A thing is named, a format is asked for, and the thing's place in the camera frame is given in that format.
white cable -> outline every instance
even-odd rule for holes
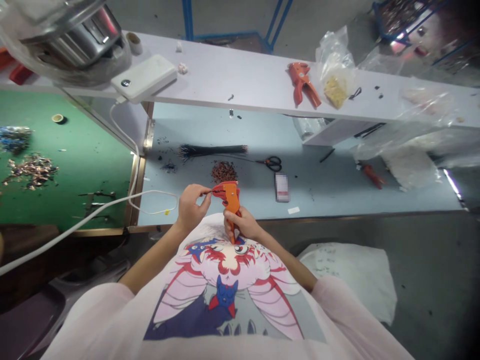
[[[98,213],[102,212],[103,210],[105,210],[106,208],[112,206],[112,205],[115,205],[115,204],[118,204],[118,203],[121,203],[122,201],[125,201],[125,200],[128,200],[130,202],[130,205],[133,206],[135,209],[137,210],[140,210],[142,213],[145,213],[145,214],[150,214],[150,215],[154,215],[154,214],[160,214],[160,213],[164,213],[166,212],[167,210],[163,210],[163,211],[158,211],[158,212],[145,212],[143,210],[141,210],[140,208],[138,208],[137,206],[135,206],[133,203],[132,203],[132,199],[133,198],[136,198],[136,197],[139,197],[139,196],[142,196],[144,194],[149,194],[149,193],[161,193],[161,194],[166,194],[166,195],[171,195],[175,198],[175,207],[171,208],[171,209],[168,209],[168,211],[172,211],[172,210],[175,210],[177,208],[177,204],[178,204],[178,197],[177,195],[175,194],[172,194],[172,193],[169,193],[169,192],[164,192],[164,191],[160,191],[160,190],[148,190],[148,191],[143,191],[143,192],[140,192],[138,194],[135,194],[135,195],[132,195],[133,191],[135,191],[135,186],[137,185],[137,176],[139,174],[139,166],[140,166],[140,152],[139,152],[139,147],[137,146],[137,144],[132,140],[132,138],[130,136],[128,136],[119,126],[118,124],[114,121],[114,119],[112,118],[112,111],[114,110],[114,108],[118,105],[118,104],[121,104],[125,101],[125,98],[122,98],[120,100],[117,100],[115,102],[115,104],[113,104],[113,106],[110,108],[110,119],[111,121],[113,122],[113,124],[116,126],[116,128],[128,139],[132,142],[132,144],[135,145],[135,151],[136,151],[136,160],[138,162],[137,166],[135,167],[135,176],[133,177],[133,183],[132,183],[132,186],[131,186],[131,190],[130,190],[130,194],[126,197],[122,197],[120,199],[117,199],[117,200],[114,200],[114,201],[111,201],[109,203],[106,203],[105,205],[103,206],[100,206],[97,210],[95,210],[94,212],[92,212],[89,216],[87,216],[86,218],[84,218],[82,221],[80,221],[78,224],[72,226],[71,228],[69,228],[67,231],[63,232],[62,234],[60,234],[59,236],[57,236],[56,238],[54,238],[53,240],[47,242],[45,245],[39,247],[38,249],[28,253],[27,255],[24,255],[22,257],[19,257],[18,259],[12,261],[12,262],[9,262],[8,264],[0,267],[0,276],[8,273],[9,271],[15,269],[16,267],[22,265],[23,263],[37,257],[38,255],[40,254],[43,254],[44,252],[46,252],[48,249],[50,249],[51,247],[53,247],[54,245],[58,244],[60,241],[62,241],[63,239],[65,239],[68,235],[70,235],[71,233],[73,233],[75,230],[81,228],[83,225],[85,225],[86,223],[88,223],[92,218],[94,218]]]
[[[130,188],[130,196],[132,196],[133,192],[135,191],[135,186],[137,185],[137,176],[139,174],[139,167],[140,167],[140,151],[139,151],[139,147],[137,146],[137,143],[135,141],[133,141],[133,139],[128,136],[123,130],[122,128],[115,122],[114,120],[114,117],[112,116],[112,113],[115,109],[115,107],[118,105],[118,104],[121,104],[125,101],[126,99],[124,97],[121,97],[121,98],[118,98],[117,101],[111,106],[110,108],[110,112],[109,112],[109,115],[110,115],[110,120],[111,122],[113,123],[113,125],[115,125],[115,127],[118,129],[118,131],[120,131],[122,133],[122,135],[124,137],[126,137],[132,144],[133,146],[135,146],[135,154],[137,156],[137,160],[138,160],[138,164],[136,165],[135,167],[135,175],[133,176],[133,184]],[[146,211],[143,211],[141,208],[139,208],[138,206],[134,205],[134,203],[132,202],[132,199],[129,198],[128,199],[128,202],[130,203],[130,205],[137,209],[138,211],[141,211],[142,213],[144,214],[148,214],[148,215],[156,215],[156,214],[161,214],[161,213],[164,213],[166,211],[169,211],[171,212],[172,210],[175,210],[177,208],[177,204],[179,202],[179,199],[177,197],[177,195],[175,194],[172,194],[172,193],[169,193],[169,192],[164,192],[164,191],[160,191],[160,190],[152,190],[153,192],[156,192],[156,193],[161,193],[161,194],[168,194],[168,195],[172,195],[173,197],[175,197],[175,207],[171,208],[171,209],[166,209],[166,210],[162,210],[162,211],[157,211],[157,212],[146,212]]]

black-handled scissors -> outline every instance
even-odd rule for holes
[[[267,160],[256,160],[256,163],[265,164],[267,168],[274,173],[278,173],[282,170],[282,160],[278,156],[270,156]]]

white paper tag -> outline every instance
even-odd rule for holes
[[[291,209],[288,209],[288,213],[291,215],[291,214],[295,214],[295,213],[299,213],[300,212],[300,208],[297,206],[297,207],[292,207]]]

hand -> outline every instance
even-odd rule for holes
[[[234,235],[234,229],[230,227],[230,224],[228,222],[228,220],[230,220],[238,226],[241,236],[255,241],[259,241],[265,231],[260,227],[255,218],[252,216],[251,213],[249,213],[246,208],[240,206],[239,211],[241,217],[227,210],[223,212],[223,216],[225,217],[225,219],[223,219],[225,232],[229,237],[232,237]]]
[[[200,224],[212,201],[212,193],[209,192],[211,190],[202,185],[191,184],[183,191],[178,204],[178,219],[176,220],[176,224],[182,230],[191,232]],[[198,206],[197,199],[203,194],[206,194],[206,196],[201,205]]]

yellow contents in bag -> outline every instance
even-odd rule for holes
[[[345,90],[340,86],[335,76],[331,76],[323,89],[325,96],[330,100],[331,104],[340,109],[344,101],[348,98]]]

